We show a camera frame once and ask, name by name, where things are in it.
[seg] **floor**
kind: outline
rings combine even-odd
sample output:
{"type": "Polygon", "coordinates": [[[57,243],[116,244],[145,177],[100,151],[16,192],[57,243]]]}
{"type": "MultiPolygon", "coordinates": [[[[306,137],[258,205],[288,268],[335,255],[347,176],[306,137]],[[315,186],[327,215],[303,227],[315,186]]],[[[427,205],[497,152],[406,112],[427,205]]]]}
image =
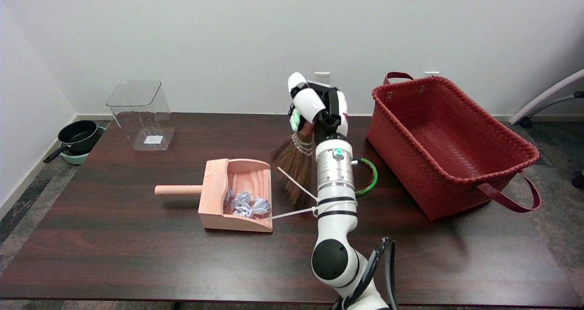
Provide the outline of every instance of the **floor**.
{"type": "MultiPolygon", "coordinates": [[[[106,126],[109,122],[100,122],[106,126]]],[[[530,130],[512,127],[533,142],[547,165],[534,165],[526,173],[538,185],[544,206],[527,214],[539,235],[564,268],[584,300],[584,190],[572,187],[572,177],[584,169],[584,123],[534,123],[530,130]]],[[[61,159],[44,167],[18,202],[0,221],[0,274],[14,258],[33,229],[63,191],[78,166],[61,159]]],[[[528,187],[513,179],[505,193],[529,204],[528,187]]],[[[109,301],[0,301],[0,308],[13,310],[169,310],[165,302],[109,301]]],[[[202,309],[301,309],[324,310],[326,306],[288,306],[260,304],[184,304],[184,310],[202,309]]]]}

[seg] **chair wheel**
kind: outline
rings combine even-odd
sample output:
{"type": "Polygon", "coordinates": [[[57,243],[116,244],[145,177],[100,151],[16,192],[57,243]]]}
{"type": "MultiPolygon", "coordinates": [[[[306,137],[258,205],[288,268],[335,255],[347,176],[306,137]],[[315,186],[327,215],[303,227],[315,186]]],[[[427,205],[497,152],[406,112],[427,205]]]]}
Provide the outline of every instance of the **chair wheel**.
{"type": "Polygon", "coordinates": [[[533,126],[533,122],[532,122],[532,119],[530,119],[526,116],[519,121],[519,125],[520,125],[520,127],[524,128],[524,129],[529,129],[533,126]]]}
{"type": "Polygon", "coordinates": [[[584,175],[579,175],[572,179],[572,186],[584,189],[584,175]]]}

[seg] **green cable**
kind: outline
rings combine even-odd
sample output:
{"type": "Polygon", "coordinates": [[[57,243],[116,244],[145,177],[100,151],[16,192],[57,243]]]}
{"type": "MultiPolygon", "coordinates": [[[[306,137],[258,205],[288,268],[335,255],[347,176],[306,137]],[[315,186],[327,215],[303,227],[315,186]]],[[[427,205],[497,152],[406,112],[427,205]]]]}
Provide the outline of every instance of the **green cable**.
{"type": "Polygon", "coordinates": [[[361,197],[361,196],[367,194],[368,192],[370,192],[371,189],[373,189],[373,187],[375,187],[375,185],[377,185],[377,177],[378,177],[377,167],[375,167],[375,165],[373,163],[371,163],[370,160],[368,160],[366,158],[361,158],[359,161],[367,164],[371,168],[371,171],[373,172],[373,180],[371,181],[369,186],[365,187],[364,189],[357,190],[355,192],[355,196],[357,196],[357,197],[361,197]]]}

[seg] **crumpled paper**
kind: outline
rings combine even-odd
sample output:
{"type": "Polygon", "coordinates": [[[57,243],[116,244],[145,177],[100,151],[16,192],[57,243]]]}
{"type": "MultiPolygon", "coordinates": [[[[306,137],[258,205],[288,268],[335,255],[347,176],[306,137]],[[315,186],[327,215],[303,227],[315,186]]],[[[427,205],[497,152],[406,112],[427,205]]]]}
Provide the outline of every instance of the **crumpled paper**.
{"type": "Polygon", "coordinates": [[[231,188],[227,188],[227,192],[225,193],[225,199],[223,200],[223,206],[226,206],[234,195],[235,192],[231,188]]]}
{"type": "Polygon", "coordinates": [[[269,213],[269,202],[260,196],[256,197],[254,205],[251,205],[252,194],[242,191],[235,196],[231,203],[231,210],[233,214],[240,217],[253,218],[255,215],[263,215],[269,213]]]}

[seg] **silver metal cylinder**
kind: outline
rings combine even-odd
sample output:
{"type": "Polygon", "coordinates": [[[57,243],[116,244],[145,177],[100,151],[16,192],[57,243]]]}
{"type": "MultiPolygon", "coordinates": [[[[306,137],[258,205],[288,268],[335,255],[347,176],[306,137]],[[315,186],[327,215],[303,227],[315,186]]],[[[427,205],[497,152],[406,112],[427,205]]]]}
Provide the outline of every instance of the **silver metal cylinder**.
{"type": "Polygon", "coordinates": [[[318,191],[327,187],[346,187],[355,191],[351,160],[351,154],[340,148],[320,153],[317,157],[318,191]]]}

